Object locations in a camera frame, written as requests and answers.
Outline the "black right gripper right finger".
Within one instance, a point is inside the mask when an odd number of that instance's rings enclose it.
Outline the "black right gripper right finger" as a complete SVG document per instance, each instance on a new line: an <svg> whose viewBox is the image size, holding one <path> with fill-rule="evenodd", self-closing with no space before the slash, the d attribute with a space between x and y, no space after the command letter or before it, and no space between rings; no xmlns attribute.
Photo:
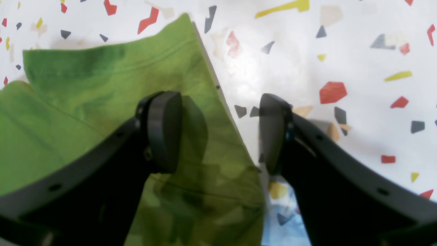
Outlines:
<svg viewBox="0 0 437 246"><path fill-rule="evenodd" d="M267 171L294 189L312 245L436 245L436 203L361 164L288 102L263 94L259 127Z"/></svg>

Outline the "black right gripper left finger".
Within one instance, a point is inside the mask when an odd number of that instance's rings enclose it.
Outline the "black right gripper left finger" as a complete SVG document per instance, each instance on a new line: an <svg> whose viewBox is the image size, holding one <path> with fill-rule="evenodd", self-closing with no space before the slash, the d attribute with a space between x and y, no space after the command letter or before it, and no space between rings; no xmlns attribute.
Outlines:
<svg viewBox="0 0 437 246"><path fill-rule="evenodd" d="M122 246L153 173L177 169L182 96L156 92L71 164L1 196L1 238L18 246Z"/></svg>

